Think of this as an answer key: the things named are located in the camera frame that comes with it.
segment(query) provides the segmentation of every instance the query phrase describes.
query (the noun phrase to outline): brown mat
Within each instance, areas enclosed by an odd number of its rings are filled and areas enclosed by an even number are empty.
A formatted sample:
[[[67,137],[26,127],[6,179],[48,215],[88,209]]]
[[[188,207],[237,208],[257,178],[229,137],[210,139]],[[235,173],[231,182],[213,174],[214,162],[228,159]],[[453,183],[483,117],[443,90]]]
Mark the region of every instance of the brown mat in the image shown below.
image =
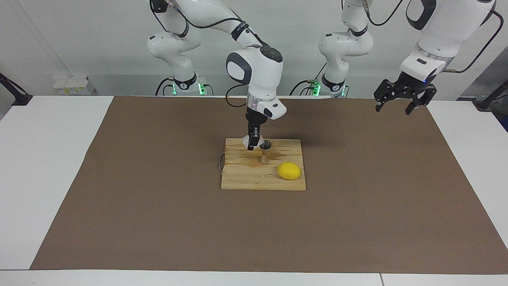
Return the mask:
[[[508,250],[427,109],[286,100],[305,192],[220,189],[224,99],[117,97],[31,269],[507,274]]]

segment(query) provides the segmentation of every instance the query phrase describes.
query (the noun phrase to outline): wooden cutting board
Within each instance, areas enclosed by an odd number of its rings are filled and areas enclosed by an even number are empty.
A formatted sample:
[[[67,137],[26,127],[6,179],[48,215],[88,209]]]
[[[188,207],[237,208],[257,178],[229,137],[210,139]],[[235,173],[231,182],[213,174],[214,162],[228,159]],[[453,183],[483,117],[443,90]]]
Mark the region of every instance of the wooden cutting board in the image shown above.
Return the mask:
[[[221,188],[223,190],[272,190],[305,191],[302,145],[299,139],[268,139],[272,148],[268,151],[270,162],[261,165],[262,151],[248,151],[242,139],[226,139],[225,162]],[[302,176],[286,180],[278,175],[277,167],[284,162],[297,164]]]

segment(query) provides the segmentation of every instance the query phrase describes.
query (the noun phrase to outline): metal jigger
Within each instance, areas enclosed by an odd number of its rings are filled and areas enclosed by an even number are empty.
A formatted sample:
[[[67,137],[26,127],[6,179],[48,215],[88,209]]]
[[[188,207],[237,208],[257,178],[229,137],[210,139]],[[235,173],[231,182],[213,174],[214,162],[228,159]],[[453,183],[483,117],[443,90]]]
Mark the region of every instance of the metal jigger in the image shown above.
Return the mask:
[[[272,142],[265,140],[263,144],[259,146],[263,154],[261,155],[261,158],[259,158],[259,163],[261,165],[268,165],[268,162],[270,162],[270,159],[268,159],[268,150],[272,148]]]

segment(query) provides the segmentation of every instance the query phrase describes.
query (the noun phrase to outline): yellow lemon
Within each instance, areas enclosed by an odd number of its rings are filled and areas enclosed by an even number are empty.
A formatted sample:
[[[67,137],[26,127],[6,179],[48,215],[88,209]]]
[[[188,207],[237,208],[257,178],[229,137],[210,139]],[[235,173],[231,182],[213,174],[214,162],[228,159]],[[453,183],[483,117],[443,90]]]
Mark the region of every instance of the yellow lemon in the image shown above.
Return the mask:
[[[277,171],[279,172],[279,176],[286,180],[298,179],[302,175],[300,167],[289,162],[282,163],[279,167],[277,167]]]

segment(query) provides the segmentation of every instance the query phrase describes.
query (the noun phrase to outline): table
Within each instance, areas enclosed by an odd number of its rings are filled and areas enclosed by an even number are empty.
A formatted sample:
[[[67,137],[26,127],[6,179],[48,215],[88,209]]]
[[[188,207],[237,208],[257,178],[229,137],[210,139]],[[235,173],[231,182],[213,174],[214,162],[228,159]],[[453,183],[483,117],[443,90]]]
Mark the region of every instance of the table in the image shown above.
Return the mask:
[[[38,96],[0,121],[0,285],[506,285],[508,275],[381,275],[28,269],[113,97]],[[508,133],[468,102],[429,110],[508,246]]]

